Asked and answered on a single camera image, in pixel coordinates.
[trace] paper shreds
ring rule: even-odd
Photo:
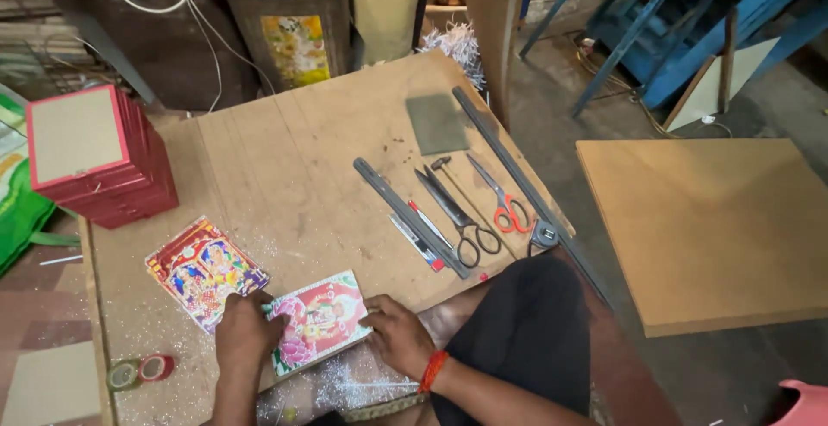
[[[469,78],[474,88],[483,89],[486,79],[480,63],[477,38],[474,37],[474,30],[470,24],[449,22],[446,33],[431,30],[431,33],[423,37],[422,40],[426,45],[419,48],[419,52],[439,48],[443,51],[443,54],[454,59],[463,67],[466,77]]]

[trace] tape roll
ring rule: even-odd
[[[138,366],[141,361],[122,360],[109,368],[106,374],[106,386],[113,392],[122,392],[124,390],[132,390],[141,385],[141,379],[138,378]]]
[[[138,367],[138,377],[146,382],[164,380],[170,377],[175,367],[176,363],[172,357],[155,353],[141,361]]]

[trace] green bag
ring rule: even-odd
[[[0,276],[55,210],[55,203],[31,190],[29,178],[25,111],[0,94]]]

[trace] hand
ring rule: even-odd
[[[265,318],[262,305],[272,301],[263,290],[227,297],[224,315],[215,327],[215,357],[222,375],[258,379],[264,359],[279,345],[290,322],[288,315]]]
[[[388,295],[365,300],[368,310],[377,310],[359,320],[374,329],[367,340],[385,364],[411,379],[420,380],[434,353],[434,341],[417,315]]]

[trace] black pants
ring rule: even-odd
[[[589,414],[590,332],[584,294],[569,266],[549,254],[511,263],[445,349],[467,366]],[[432,394],[431,404],[441,426],[477,424],[445,397]],[[334,416],[313,424],[341,421]]]

